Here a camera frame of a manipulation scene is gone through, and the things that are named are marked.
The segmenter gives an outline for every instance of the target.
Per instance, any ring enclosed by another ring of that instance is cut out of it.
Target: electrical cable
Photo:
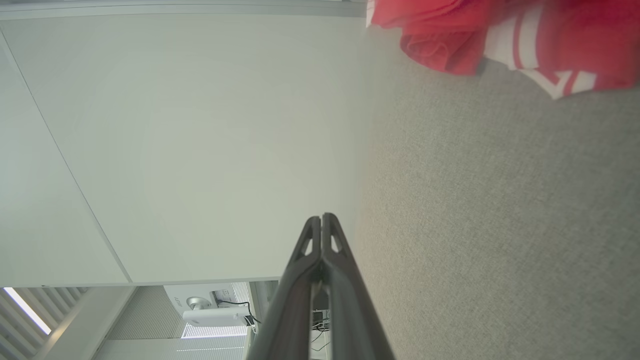
[[[320,350],[324,349],[324,347],[325,347],[325,346],[329,345],[329,343],[330,343],[330,342],[331,342],[331,341],[329,341],[328,343],[324,344],[324,346],[323,346],[323,347],[321,347],[321,348],[319,348],[319,349],[317,349],[317,350],[316,350],[316,349],[314,349],[314,348],[311,348],[311,350],[320,351]]]
[[[325,318],[325,319],[319,320],[317,323],[315,323],[315,324],[314,324],[313,326],[311,326],[311,327],[316,327],[316,326],[318,326],[318,325],[322,325],[322,324],[324,324],[324,322],[325,322],[325,321],[327,321],[327,320],[329,320],[329,318]]]
[[[234,305],[247,305],[247,307],[249,307],[249,316],[251,316],[251,318],[253,318],[257,323],[262,323],[260,320],[256,319],[255,316],[253,314],[251,314],[251,304],[249,304],[248,301],[244,301],[244,302],[232,302],[232,301],[224,301],[224,300],[216,300],[216,303],[221,303],[224,302],[226,304],[234,304]]]
[[[326,329],[324,327],[324,323],[317,323],[311,328],[311,330],[324,332],[324,331],[330,331],[331,329]]]
[[[313,339],[313,340],[311,341],[311,343],[313,343],[315,340],[318,340],[318,338],[319,338],[320,336],[322,336],[322,332],[321,332],[320,334],[318,334],[318,336],[316,336],[316,338],[315,338],[315,339]]]

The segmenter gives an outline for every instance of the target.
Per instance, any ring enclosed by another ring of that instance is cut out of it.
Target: white wall
[[[90,288],[33,360],[89,360],[135,291],[132,286]]]
[[[95,360],[242,360],[245,337],[107,340]]]
[[[352,238],[367,139],[362,19],[0,26],[134,282],[279,277],[304,221],[324,211]]]
[[[309,358],[314,360],[331,360],[331,331],[311,331]]]
[[[125,283],[0,34],[0,287]]]

